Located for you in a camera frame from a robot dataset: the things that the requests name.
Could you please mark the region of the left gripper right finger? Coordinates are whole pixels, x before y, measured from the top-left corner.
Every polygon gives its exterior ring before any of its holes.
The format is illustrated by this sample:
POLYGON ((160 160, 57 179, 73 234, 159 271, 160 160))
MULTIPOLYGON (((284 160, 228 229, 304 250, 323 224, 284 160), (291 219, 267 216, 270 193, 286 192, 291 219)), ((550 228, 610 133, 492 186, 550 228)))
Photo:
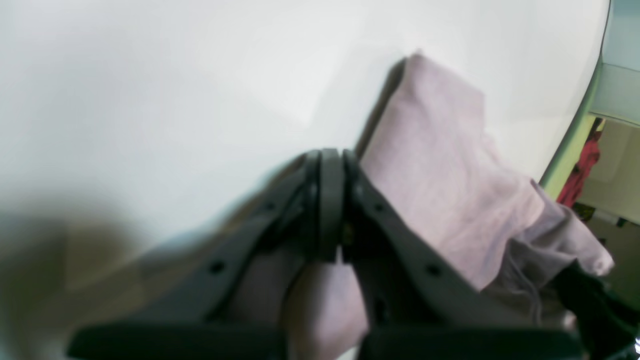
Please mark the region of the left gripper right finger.
POLYGON ((486 297, 412 232, 343 152, 343 259, 370 329, 359 360, 580 360, 576 338, 544 330, 486 297))

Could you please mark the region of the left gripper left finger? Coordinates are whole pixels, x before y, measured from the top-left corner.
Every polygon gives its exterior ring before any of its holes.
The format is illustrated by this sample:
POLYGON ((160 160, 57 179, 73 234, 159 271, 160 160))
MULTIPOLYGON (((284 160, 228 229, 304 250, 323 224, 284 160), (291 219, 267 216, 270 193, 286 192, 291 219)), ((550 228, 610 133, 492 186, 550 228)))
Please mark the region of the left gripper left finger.
POLYGON ((272 187, 235 232, 149 305, 119 321, 85 326, 73 360, 286 360, 282 308, 318 245, 322 153, 272 187))

